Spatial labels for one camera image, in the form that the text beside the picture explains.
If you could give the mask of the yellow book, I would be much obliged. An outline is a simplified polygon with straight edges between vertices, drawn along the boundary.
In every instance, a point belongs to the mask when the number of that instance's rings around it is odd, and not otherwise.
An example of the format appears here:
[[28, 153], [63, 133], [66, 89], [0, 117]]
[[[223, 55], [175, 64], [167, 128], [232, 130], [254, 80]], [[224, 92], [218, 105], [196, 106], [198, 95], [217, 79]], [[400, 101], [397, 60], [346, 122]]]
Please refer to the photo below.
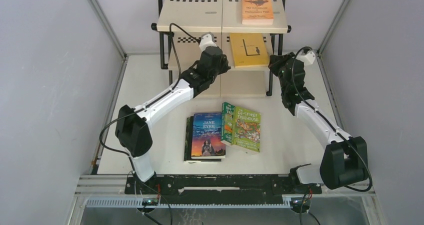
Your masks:
[[230, 33], [229, 42], [236, 68], [268, 66], [270, 56], [261, 33]]

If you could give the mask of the orange paperback book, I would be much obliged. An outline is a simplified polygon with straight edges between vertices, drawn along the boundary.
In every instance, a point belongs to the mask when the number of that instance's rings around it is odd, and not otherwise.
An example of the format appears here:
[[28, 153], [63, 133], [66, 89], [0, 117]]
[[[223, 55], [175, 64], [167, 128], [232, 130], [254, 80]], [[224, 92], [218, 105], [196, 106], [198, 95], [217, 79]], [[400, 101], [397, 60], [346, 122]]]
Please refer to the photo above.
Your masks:
[[243, 25], [272, 25], [274, 12], [272, 0], [241, 0]]

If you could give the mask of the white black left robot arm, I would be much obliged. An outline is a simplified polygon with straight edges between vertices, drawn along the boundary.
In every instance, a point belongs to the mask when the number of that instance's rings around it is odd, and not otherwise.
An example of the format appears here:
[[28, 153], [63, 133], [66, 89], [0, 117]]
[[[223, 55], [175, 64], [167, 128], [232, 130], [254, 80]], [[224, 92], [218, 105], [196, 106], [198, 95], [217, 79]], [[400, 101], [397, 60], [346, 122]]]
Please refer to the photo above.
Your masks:
[[153, 145], [151, 129], [155, 123], [207, 90], [217, 76], [228, 70], [230, 66], [223, 50], [218, 46], [208, 46], [170, 87], [141, 105], [124, 105], [119, 109], [115, 136], [129, 153], [131, 166], [138, 178], [136, 185], [143, 193], [153, 192], [157, 185], [149, 154]]

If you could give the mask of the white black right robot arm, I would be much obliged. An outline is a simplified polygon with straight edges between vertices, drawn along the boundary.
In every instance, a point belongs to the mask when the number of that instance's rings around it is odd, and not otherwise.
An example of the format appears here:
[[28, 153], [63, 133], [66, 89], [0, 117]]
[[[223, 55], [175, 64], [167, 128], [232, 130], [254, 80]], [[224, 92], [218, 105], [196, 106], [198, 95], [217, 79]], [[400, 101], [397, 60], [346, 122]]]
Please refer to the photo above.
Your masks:
[[361, 136], [351, 136], [331, 121], [305, 87], [305, 66], [312, 65], [315, 58], [314, 52], [305, 48], [298, 53], [269, 57], [268, 68], [279, 80], [283, 106], [308, 127], [324, 149], [320, 164], [290, 170], [289, 188], [295, 193], [302, 193], [309, 185], [351, 189], [353, 184], [368, 180], [368, 187], [361, 189], [367, 192], [373, 179], [366, 141]]

